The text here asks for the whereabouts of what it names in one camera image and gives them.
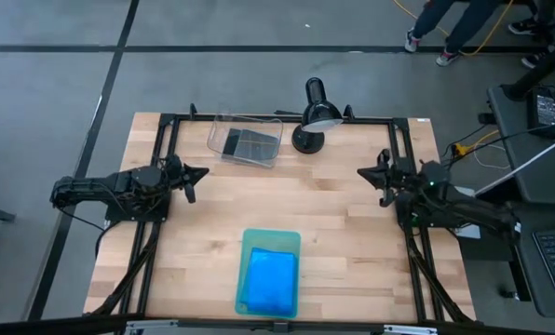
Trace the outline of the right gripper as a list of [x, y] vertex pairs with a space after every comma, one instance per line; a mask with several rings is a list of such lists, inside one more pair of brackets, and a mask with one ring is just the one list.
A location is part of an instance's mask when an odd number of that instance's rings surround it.
[[380, 178], [373, 178], [367, 176], [378, 176], [381, 173], [381, 168], [384, 169], [382, 173], [382, 186], [383, 196], [379, 200], [379, 205], [382, 208], [387, 208], [391, 204], [408, 207], [413, 200], [413, 195], [407, 190], [408, 183], [405, 181], [407, 175], [400, 170], [395, 163], [389, 164], [390, 150], [383, 149], [378, 155], [378, 165], [374, 167], [363, 167], [357, 170], [360, 176], [373, 187], [381, 185]]

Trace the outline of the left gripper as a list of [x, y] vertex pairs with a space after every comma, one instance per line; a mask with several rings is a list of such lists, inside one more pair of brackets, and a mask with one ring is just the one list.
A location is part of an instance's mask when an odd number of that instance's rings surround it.
[[202, 178], [210, 172], [207, 167], [190, 167], [183, 164], [176, 154], [166, 157], [165, 171], [167, 172], [167, 184], [170, 190], [182, 190], [188, 202], [195, 202], [195, 186]]

